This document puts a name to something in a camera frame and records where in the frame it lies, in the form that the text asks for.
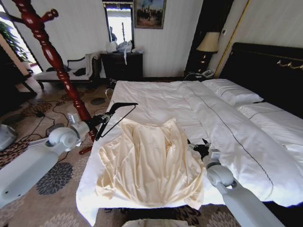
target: dark wooden cabinet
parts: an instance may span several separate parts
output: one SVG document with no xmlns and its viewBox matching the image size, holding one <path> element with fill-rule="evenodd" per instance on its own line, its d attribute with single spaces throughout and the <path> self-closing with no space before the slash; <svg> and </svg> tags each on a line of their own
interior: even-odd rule
<svg viewBox="0 0 303 227">
<path fill-rule="evenodd" d="M 2 115 L 32 98 L 36 93 L 25 83 L 26 78 L 1 46 L 0 57 L 2 70 L 0 82 L 0 115 Z M 15 87 L 15 84 L 18 83 L 22 83 L 30 92 L 19 92 Z"/>
<path fill-rule="evenodd" d="M 102 53 L 101 59 L 107 79 L 140 81 L 143 78 L 143 54 Z"/>
</svg>

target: white bag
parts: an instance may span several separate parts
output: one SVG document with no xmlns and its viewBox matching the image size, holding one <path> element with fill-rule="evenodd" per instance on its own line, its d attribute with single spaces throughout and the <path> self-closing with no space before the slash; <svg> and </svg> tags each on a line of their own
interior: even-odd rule
<svg viewBox="0 0 303 227">
<path fill-rule="evenodd" d="M 112 53 L 117 51 L 117 43 L 116 42 L 110 42 L 106 44 L 105 50 L 107 53 Z"/>
<path fill-rule="evenodd" d="M 132 51 L 132 47 L 133 47 L 133 44 L 131 41 L 129 41 L 129 42 L 124 41 L 124 42 L 120 43 L 117 47 L 117 51 L 119 53 L 124 53 L 125 65 L 127 65 L 126 53 L 130 53 Z"/>
</svg>

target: black stripe on duvet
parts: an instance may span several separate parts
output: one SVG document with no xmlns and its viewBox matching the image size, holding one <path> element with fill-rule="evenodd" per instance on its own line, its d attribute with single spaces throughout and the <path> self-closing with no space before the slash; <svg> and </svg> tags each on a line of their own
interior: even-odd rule
<svg viewBox="0 0 303 227">
<path fill-rule="evenodd" d="M 184 83 L 186 85 L 186 87 L 188 87 L 196 97 L 200 98 L 204 104 L 211 109 L 219 118 L 220 120 L 223 122 L 223 124 L 228 128 L 228 130 L 232 133 L 232 136 L 234 137 L 234 139 L 237 141 L 237 143 L 239 145 L 241 145 L 241 147 L 243 148 L 243 150 L 245 150 L 245 152 L 260 166 L 260 168 L 263 170 L 263 172 L 265 173 L 266 177 L 268 178 L 268 180 L 270 181 L 271 184 L 271 189 L 270 189 L 270 193 L 269 195 L 265 198 L 265 200 L 272 194 L 273 190 L 274 190 L 274 183 L 273 181 L 270 179 L 270 177 L 268 176 L 266 170 L 263 168 L 263 166 L 245 149 L 245 147 L 238 141 L 238 139 L 235 137 L 235 135 L 233 134 L 232 130 L 230 129 L 230 127 L 227 126 L 227 124 L 222 120 L 222 118 L 219 116 L 219 114 L 213 109 L 211 108 L 209 105 L 206 104 L 206 102 L 199 96 L 196 95 L 196 93 L 183 81 L 182 83 Z"/>
<path fill-rule="evenodd" d="M 249 119 L 251 119 L 253 116 L 257 115 L 257 114 L 266 114 L 266 113 L 275 113 L 275 112 L 281 112 L 281 111 L 285 111 L 285 110 L 275 110 L 275 111 L 267 111 L 267 112 L 258 112 L 258 113 L 255 113 L 254 115 L 252 115 Z"/>
</svg>

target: chair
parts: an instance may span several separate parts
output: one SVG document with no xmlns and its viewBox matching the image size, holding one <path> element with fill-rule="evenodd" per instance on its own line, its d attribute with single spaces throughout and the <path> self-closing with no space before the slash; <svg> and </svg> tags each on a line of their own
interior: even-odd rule
<svg viewBox="0 0 303 227">
<path fill-rule="evenodd" d="M 68 75 L 72 83 L 92 83 L 98 84 L 101 72 L 101 52 L 86 54 L 83 58 L 77 60 L 67 60 Z M 85 74 L 76 76 L 74 73 L 85 68 Z M 41 89 L 44 89 L 43 82 L 60 82 L 57 77 L 57 72 L 54 68 L 47 69 L 46 72 L 41 72 L 34 75 L 34 79 L 39 83 Z"/>
</svg>

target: white duvet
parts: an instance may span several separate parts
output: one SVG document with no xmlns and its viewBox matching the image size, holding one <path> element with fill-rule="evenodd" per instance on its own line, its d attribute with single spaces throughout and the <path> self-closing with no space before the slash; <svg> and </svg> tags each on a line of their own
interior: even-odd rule
<svg viewBox="0 0 303 227">
<path fill-rule="evenodd" d="M 203 83 L 119 81 L 112 100 L 137 102 L 139 105 L 127 118 L 141 124 L 162 124 L 175 117 L 192 143 L 201 144 L 204 138 L 214 148 L 219 149 L 221 163 L 260 200 L 275 201 L 283 206 L 303 201 L 303 171 L 294 162 L 294 158 Z M 107 129 L 130 108 L 118 109 Z M 111 200 L 102 200 L 95 192 L 97 179 L 105 170 L 98 150 L 120 134 L 119 127 L 115 127 L 104 138 L 94 142 L 77 190 L 78 210 L 91 225 L 95 224 L 99 208 L 144 208 L 117 193 Z M 220 193 L 209 183 L 205 172 L 203 181 L 203 204 L 223 204 Z M 181 205 L 184 205 L 183 201 L 168 204 L 166 207 Z"/>
</svg>

